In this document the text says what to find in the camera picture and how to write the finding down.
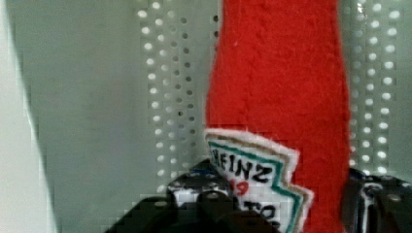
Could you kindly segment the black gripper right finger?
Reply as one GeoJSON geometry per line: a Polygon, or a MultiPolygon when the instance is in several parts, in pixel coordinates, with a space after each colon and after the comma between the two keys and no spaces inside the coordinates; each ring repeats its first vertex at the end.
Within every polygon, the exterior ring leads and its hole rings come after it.
{"type": "Polygon", "coordinates": [[[350,169],[343,194],[345,233],[412,233],[411,183],[350,169]]]}

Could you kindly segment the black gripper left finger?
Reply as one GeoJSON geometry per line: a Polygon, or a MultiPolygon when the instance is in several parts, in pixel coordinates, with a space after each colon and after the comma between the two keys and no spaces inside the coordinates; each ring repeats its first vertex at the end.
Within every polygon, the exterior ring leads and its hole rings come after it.
{"type": "Polygon", "coordinates": [[[263,216],[242,210],[228,180],[205,159],[141,200],[104,233],[279,233],[263,216]]]}

